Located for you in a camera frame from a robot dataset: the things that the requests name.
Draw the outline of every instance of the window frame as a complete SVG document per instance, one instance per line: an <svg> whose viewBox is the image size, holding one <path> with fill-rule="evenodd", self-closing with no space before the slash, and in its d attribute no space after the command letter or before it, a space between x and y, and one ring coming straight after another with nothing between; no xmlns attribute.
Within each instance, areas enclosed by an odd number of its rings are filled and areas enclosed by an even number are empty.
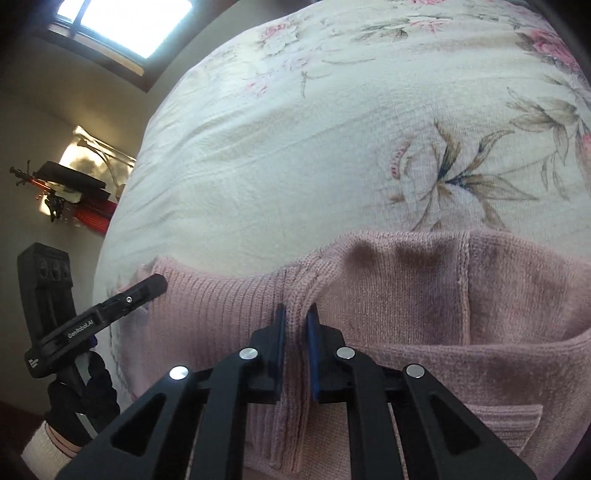
<svg viewBox="0 0 591 480"><path fill-rule="evenodd" d="M92 0L85 0L71 23L54 16L39 33L44 40L76 53L149 92L170 63L192 39L237 0L189 0L192 8L147 59L82 26Z"/></svg>

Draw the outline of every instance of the skylight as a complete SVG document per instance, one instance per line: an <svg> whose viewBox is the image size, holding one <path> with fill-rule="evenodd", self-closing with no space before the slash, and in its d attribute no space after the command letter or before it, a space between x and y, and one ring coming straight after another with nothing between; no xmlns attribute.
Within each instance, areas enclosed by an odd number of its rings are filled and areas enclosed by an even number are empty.
<svg viewBox="0 0 591 480"><path fill-rule="evenodd" d="M58 15L73 22L84 0L65 0ZM91 0L81 25L147 59L191 10L189 0Z"/></svg>

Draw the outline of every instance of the ribbed cuff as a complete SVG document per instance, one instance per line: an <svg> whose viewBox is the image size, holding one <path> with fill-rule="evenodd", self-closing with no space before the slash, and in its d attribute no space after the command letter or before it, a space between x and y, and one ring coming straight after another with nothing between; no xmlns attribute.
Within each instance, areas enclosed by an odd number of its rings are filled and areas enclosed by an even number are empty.
<svg viewBox="0 0 591 480"><path fill-rule="evenodd" d="M39 480L53 480L70 461L49 438L45 422L35 432L21 457Z"/></svg>

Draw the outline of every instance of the glove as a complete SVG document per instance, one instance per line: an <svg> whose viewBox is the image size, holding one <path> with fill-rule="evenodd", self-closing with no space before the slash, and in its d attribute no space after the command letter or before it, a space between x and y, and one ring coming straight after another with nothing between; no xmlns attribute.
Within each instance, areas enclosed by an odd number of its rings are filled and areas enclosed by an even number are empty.
<svg viewBox="0 0 591 480"><path fill-rule="evenodd" d="M58 379L47 387L51 405L51 410L45 414L47 424L68 442L79 447L89 443L92 438L76 413L86 415L97 433L100 433L120 412L109 371L96 352L89 352L88 372L90 379L83 388L82 396Z"/></svg>

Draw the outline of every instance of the pink knit fabric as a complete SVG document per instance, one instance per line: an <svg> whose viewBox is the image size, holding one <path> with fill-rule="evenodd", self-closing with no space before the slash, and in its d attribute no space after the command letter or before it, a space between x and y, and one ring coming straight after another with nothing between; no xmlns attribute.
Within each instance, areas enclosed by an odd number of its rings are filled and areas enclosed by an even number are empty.
<svg viewBox="0 0 591 480"><path fill-rule="evenodd" d="M381 364L425 365L551 479L591 421L591 265L502 233L359 233L257 278L215 278L173 260L149 310L114 327L119 372L141 395L169 368L210 368L287 305L285 384L251 406L245 465L276 478L350 478L343 406L309 399L304 318Z"/></svg>

